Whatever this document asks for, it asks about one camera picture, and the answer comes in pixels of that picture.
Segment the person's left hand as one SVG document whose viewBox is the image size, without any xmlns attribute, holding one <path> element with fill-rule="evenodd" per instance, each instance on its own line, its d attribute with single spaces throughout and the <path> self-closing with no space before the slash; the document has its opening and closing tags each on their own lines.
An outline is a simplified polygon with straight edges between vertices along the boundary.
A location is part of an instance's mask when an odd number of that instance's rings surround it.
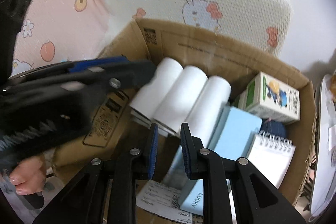
<svg viewBox="0 0 336 224">
<path fill-rule="evenodd" d="M 26 196 L 41 192 L 45 186 L 46 176 L 45 157 L 38 155 L 21 161 L 9 178 L 17 194 Z"/>
</svg>

